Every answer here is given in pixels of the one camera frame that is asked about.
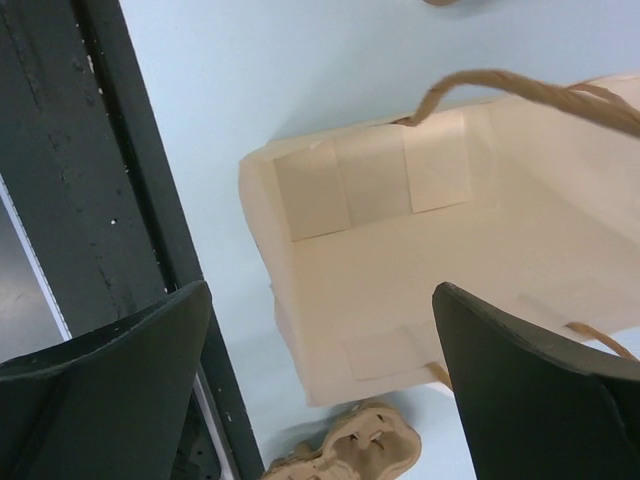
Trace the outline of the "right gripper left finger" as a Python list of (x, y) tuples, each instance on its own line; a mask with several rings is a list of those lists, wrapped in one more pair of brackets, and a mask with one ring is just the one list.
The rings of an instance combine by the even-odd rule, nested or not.
[(1, 365), (4, 479), (167, 479), (210, 319), (205, 282)]

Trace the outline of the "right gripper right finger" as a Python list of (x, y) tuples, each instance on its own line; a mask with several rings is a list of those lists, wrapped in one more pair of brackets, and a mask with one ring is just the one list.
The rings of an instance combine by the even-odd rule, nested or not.
[(636, 479), (639, 364), (451, 284), (437, 333), (479, 479)]

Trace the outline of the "brown paper takeout bag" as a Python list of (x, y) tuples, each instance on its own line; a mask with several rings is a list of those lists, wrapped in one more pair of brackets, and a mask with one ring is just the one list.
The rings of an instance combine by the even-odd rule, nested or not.
[(639, 142), (513, 95), (271, 142), (244, 215), (307, 403), (433, 381), (453, 283), (562, 335), (639, 323)]

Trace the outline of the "brown paper coffee cup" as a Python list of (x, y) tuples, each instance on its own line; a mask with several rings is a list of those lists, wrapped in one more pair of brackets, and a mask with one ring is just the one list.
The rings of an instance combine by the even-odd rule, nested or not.
[(424, 3), (436, 8), (448, 7), (459, 2), (460, 0), (424, 0)]

